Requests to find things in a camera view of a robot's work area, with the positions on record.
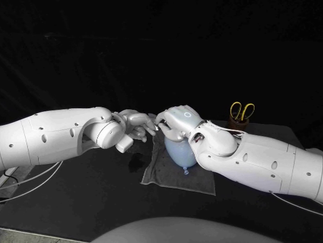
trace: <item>towel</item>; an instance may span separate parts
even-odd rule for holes
[[[213,172],[206,171],[198,164],[187,168],[184,175],[183,168],[172,162],[164,147],[164,135],[155,131],[152,136],[151,162],[144,171],[141,184],[157,184],[162,187],[177,188],[187,191],[216,195]]]

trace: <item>pen holder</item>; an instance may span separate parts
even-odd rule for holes
[[[240,121],[233,120],[232,116],[229,115],[229,120],[226,124],[226,128],[232,130],[243,131],[247,125],[249,119],[243,119]]]

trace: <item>light blue balloon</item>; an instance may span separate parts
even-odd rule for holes
[[[195,156],[191,152],[187,138],[184,138],[181,142],[175,143],[164,137],[164,146],[171,160],[184,169],[184,174],[187,175],[188,171],[185,168],[195,164]]]

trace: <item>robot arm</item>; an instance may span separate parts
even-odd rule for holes
[[[97,147],[115,146],[123,153],[132,145],[126,130],[141,137],[145,132],[132,131],[135,125],[146,123],[149,133],[154,130],[146,115],[126,111],[110,113],[102,107],[51,110],[0,126],[0,171],[54,163]]]
[[[165,120],[170,128],[158,123],[159,120]],[[321,155],[242,131],[236,131],[239,135],[233,136],[227,129],[208,121],[201,120],[191,129],[183,125],[198,120],[188,106],[178,106],[158,114],[155,124],[165,137],[171,134],[167,138],[174,142],[177,136],[187,137],[203,169],[256,190],[302,196],[323,203]]]

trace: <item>table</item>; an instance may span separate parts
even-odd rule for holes
[[[224,126],[223,121],[211,121]],[[246,132],[279,139],[301,148],[288,127],[247,124]],[[214,173],[216,196],[141,185],[151,159],[151,137],[135,141],[132,153],[92,149],[61,163],[51,179],[27,195],[5,203],[0,228],[89,242],[110,229],[152,217],[191,217],[226,223],[282,242],[323,242],[323,217],[295,208]],[[28,177],[51,165],[36,166]],[[14,195],[47,177],[24,183]],[[295,204],[323,213],[311,200],[282,195]]]

